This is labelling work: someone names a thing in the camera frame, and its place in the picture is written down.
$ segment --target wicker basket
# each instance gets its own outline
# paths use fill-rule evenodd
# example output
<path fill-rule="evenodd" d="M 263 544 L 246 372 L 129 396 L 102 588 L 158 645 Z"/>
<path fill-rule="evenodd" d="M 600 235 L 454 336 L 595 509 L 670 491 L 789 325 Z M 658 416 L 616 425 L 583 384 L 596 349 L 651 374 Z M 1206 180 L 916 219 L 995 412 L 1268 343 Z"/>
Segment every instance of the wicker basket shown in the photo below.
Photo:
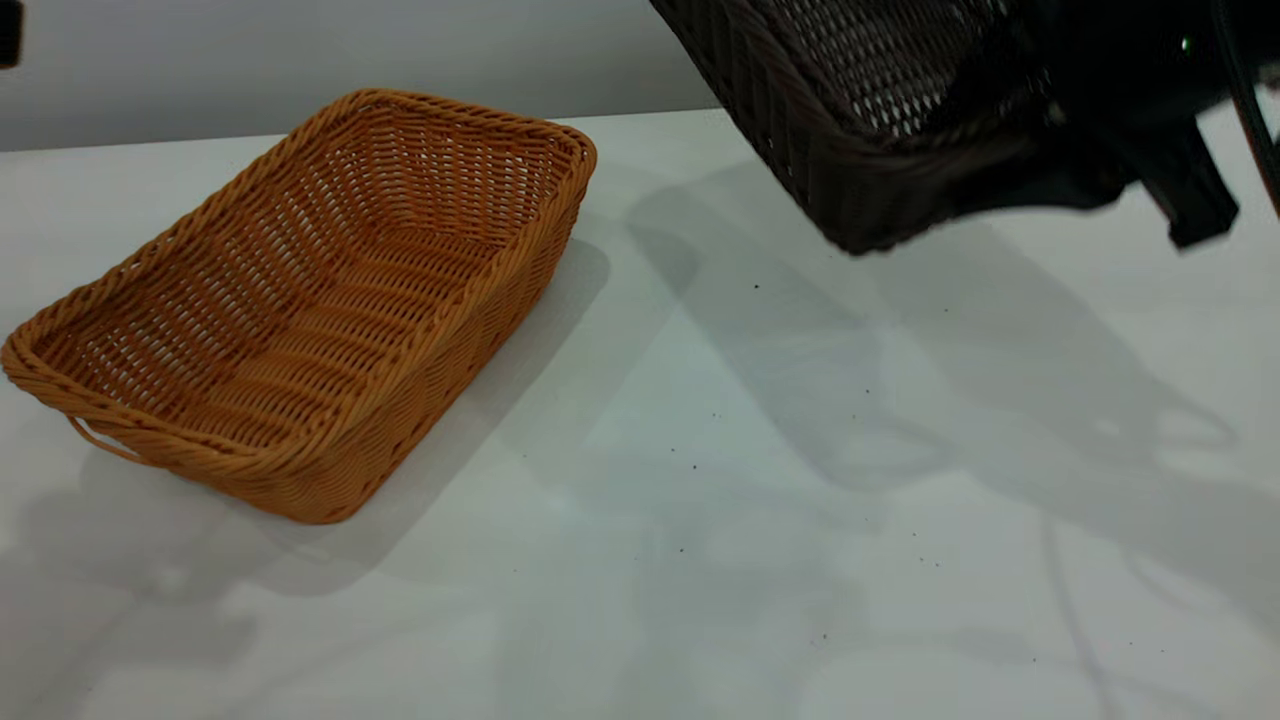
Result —
<path fill-rule="evenodd" d="M 4 369 L 105 450 L 339 521 L 538 301 L 594 167 L 571 128 L 352 94 L 18 328 Z"/>
<path fill-rule="evenodd" d="M 1025 126 L 1042 120 L 1043 97 L 1021 68 L 983 55 L 1014 0 L 652 3 L 778 181 L 849 252 L 956 215 L 961 183 L 1033 150 Z M 955 94 L 961 77 L 977 82 Z"/>

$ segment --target gray wall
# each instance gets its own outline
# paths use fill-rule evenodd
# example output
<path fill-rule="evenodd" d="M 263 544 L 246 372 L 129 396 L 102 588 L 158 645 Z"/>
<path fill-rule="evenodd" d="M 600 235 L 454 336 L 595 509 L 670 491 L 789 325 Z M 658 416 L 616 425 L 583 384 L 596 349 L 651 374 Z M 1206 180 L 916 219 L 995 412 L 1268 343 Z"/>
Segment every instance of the gray wall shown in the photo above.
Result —
<path fill-rule="evenodd" d="M 27 0 L 0 150 L 285 132 L 369 86 L 541 117 L 712 106 L 645 0 Z"/>

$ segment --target white table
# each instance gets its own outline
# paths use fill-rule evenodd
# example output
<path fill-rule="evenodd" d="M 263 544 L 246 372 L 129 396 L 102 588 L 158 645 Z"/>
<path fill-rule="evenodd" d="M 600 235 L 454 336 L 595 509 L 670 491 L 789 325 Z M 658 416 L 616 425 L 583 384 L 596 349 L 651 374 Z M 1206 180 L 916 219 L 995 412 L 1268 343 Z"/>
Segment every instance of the white table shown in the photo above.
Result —
<path fill-rule="evenodd" d="M 831 250 L 719 111 L 567 120 L 547 299 L 353 520 L 0 387 L 0 716 L 1280 714 L 1280 227 L 1134 191 Z M 274 138 L 0 155 L 0 329 Z"/>

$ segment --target orange wicker basket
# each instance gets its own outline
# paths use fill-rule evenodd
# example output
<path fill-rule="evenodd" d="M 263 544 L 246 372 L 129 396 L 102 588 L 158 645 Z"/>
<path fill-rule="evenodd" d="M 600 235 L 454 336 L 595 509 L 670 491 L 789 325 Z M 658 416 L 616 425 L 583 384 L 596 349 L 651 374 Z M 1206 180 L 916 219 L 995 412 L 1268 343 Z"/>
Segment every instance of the orange wicker basket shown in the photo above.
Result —
<path fill-rule="evenodd" d="M 571 128 L 355 92 L 18 328 L 5 373 L 104 450 L 343 520 L 538 301 L 594 168 Z"/>

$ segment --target basket rim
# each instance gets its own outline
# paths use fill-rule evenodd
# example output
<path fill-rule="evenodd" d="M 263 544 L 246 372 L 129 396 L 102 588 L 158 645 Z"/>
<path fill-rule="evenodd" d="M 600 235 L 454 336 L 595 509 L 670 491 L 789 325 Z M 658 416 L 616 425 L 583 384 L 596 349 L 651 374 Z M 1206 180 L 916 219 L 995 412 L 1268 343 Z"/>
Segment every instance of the basket rim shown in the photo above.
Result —
<path fill-rule="evenodd" d="M 198 241 L 196 231 L 220 214 L 214 213 L 214 206 L 225 208 L 237 202 L 246 193 L 255 191 L 264 178 L 278 172 L 307 142 L 344 122 L 352 113 L 379 105 L 394 105 L 430 114 L 445 122 L 490 131 L 495 136 L 517 135 L 548 142 L 564 142 L 573 149 L 572 159 L 556 191 L 543 200 L 535 217 L 511 237 L 509 243 L 485 269 L 467 279 L 457 291 L 453 302 L 438 309 L 403 341 L 401 347 L 388 352 L 387 357 L 369 372 L 374 379 L 360 391 L 343 396 L 320 423 L 278 443 L 265 447 L 247 446 L 220 436 L 195 432 L 143 410 L 125 406 L 77 383 L 35 352 L 33 347 L 42 338 L 109 302 L 132 281 L 140 279 L 174 252 L 196 243 Z M 296 469 L 337 443 L 347 430 L 376 411 L 415 365 L 453 334 L 457 325 L 466 319 L 466 314 L 457 309 L 466 305 L 467 299 L 481 286 L 500 286 L 515 274 L 521 260 L 536 250 L 536 236 L 545 233 L 548 223 L 580 201 L 580 193 L 585 191 L 595 164 L 594 143 L 586 135 L 567 126 L 426 94 L 388 88 L 357 90 L 339 97 L 294 128 L 264 155 L 250 163 L 234 179 L 124 261 L 109 269 L 101 278 L 70 291 L 19 325 L 0 348 L 0 361 L 14 384 L 67 416 L 81 418 L 95 430 L 104 432 L 131 448 L 134 445 L 131 441 L 148 447 L 163 446 L 163 465 L 166 468 L 207 470 L 210 452 L 214 452 L 216 473 L 227 478 L 261 477 L 265 473 Z M 140 455 L 150 459 L 155 454 Z"/>

